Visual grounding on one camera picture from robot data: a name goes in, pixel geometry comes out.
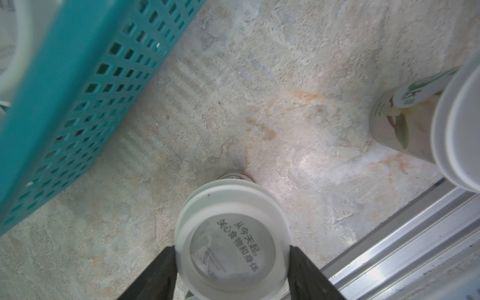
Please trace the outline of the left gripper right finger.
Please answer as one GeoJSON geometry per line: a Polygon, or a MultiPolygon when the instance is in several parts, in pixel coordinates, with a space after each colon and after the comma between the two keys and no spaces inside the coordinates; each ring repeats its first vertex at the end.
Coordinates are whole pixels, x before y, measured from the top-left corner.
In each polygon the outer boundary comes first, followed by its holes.
{"type": "Polygon", "coordinates": [[[346,300],[296,246],[290,246],[287,278],[292,300],[346,300]]]}

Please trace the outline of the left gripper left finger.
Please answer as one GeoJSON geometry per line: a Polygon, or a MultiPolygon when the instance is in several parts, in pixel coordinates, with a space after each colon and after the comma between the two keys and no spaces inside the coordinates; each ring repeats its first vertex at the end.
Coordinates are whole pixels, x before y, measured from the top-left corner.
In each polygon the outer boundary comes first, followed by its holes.
{"type": "Polygon", "coordinates": [[[177,275],[175,247],[165,247],[117,300],[172,300],[177,275]]]}

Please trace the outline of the yogurt cup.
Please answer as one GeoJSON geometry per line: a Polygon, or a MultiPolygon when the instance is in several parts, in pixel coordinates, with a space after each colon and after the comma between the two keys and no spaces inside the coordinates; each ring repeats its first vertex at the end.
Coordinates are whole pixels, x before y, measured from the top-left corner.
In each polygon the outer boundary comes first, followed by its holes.
{"type": "Polygon", "coordinates": [[[245,172],[194,191],[177,218],[178,273],[197,300],[272,300],[288,274],[292,234],[276,197],[245,172]]]}
{"type": "Polygon", "coordinates": [[[56,13],[57,0],[1,1],[1,106],[10,107],[56,13]]]}
{"type": "Polygon", "coordinates": [[[480,191],[480,55],[384,93],[369,117],[382,145],[434,163],[456,186],[480,191]]]}

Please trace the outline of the teal plastic basket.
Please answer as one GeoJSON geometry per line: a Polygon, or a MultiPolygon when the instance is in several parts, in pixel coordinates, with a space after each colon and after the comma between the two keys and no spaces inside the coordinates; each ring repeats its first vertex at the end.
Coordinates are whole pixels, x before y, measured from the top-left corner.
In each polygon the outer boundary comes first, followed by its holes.
{"type": "Polygon", "coordinates": [[[83,176],[202,1],[66,1],[1,125],[1,232],[83,176]]]}

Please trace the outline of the aluminium mounting rail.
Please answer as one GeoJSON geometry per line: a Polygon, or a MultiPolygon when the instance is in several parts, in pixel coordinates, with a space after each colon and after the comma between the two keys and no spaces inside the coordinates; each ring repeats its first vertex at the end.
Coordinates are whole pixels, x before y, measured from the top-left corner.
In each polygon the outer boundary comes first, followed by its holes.
{"type": "Polygon", "coordinates": [[[346,300],[477,300],[480,195],[442,180],[319,270],[346,300]]]}

